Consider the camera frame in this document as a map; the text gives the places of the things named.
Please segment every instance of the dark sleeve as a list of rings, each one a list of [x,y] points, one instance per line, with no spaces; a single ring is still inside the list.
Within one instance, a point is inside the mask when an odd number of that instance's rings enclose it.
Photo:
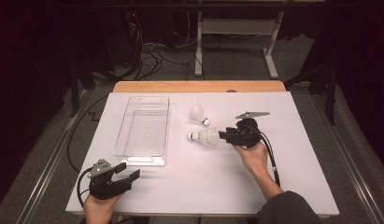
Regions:
[[[306,200],[286,191],[269,200],[258,213],[259,224],[321,224],[320,218]]]

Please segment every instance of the white table surface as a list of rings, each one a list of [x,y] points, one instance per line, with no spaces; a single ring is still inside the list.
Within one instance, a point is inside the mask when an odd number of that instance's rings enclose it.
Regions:
[[[250,217],[262,208],[266,202],[262,192],[230,144],[220,139],[215,147],[205,147],[187,139],[189,132],[206,127],[189,119],[191,109],[201,105],[210,119],[208,127],[219,131],[235,127],[239,121],[235,116],[246,111],[270,112],[256,120],[273,147],[281,187],[305,197],[319,215],[339,214],[289,92],[110,93],[81,171],[100,158],[119,164],[113,151],[128,98],[157,95],[170,98],[166,165],[128,166],[114,175],[115,180],[141,169],[140,178],[118,201],[115,212],[131,216]],[[90,179],[84,177],[81,191],[89,183]],[[76,184],[66,211],[83,211]]]

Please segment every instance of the shuttlecock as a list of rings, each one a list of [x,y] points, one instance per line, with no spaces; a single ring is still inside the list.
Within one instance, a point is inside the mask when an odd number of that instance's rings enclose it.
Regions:
[[[190,118],[200,121],[202,124],[206,126],[209,124],[209,119],[204,114],[203,108],[201,108],[200,105],[197,105],[192,109]]]
[[[189,133],[188,139],[199,142],[204,146],[215,146],[219,139],[219,133],[215,128],[203,129],[198,133]]]

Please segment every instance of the clear plastic container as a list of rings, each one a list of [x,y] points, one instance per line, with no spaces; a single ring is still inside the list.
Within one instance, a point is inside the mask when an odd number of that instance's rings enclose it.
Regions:
[[[128,165],[165,165],[169,98],[128,100],[114,155]]]

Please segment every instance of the human hand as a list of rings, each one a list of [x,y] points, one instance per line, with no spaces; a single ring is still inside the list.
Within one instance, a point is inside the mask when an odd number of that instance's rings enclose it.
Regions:
[[[113,207],[120,198],[121,194],[106,200],[99,200],[89,194],[84,201],[87,224],[109,223],[112,217]]]
[[[252,148],[244,148],[233,145],[240,154],[244,166],[254,176],[267,173],[267,148],[262,142],[258,142]]]

